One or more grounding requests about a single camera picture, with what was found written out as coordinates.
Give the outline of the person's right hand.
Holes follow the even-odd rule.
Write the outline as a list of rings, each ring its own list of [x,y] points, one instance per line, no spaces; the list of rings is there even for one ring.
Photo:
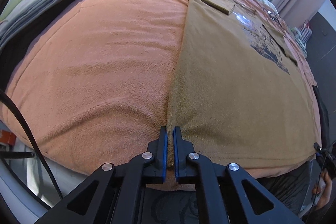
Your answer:
[[[319,195],[319,201],[317,202],[313,210],[319,210],[326,206],[329,203],[331,197],[333,182],[327,170],[324,170],[321,173],[320,178],[324,181],[325,186],[321,188],[319,184],[315,184],[315,186],[313,187],[312,193]]]

